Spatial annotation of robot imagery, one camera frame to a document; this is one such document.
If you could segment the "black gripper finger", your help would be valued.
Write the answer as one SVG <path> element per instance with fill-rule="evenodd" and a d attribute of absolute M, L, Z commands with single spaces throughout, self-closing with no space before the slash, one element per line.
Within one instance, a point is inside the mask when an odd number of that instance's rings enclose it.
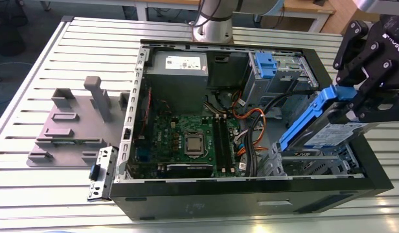
<path fill-rule="evenodd" d="M 399 91 L 362 92 L 352 87 L 328 87 L 328 90 L 333 93 L 329 123 L 399 121 Z"/>
<path fill-rule="evenodd" d="M 369 38 L 370 27 L 360 20 L 353 20 L 346 27 L 332 64 L 337 70 L 337 85 L 357 85 L 365 82 L 381 85 L 388 71 L 392 70 L 390 60 L 376 57 L 380 47 L 378 42 Z"/>

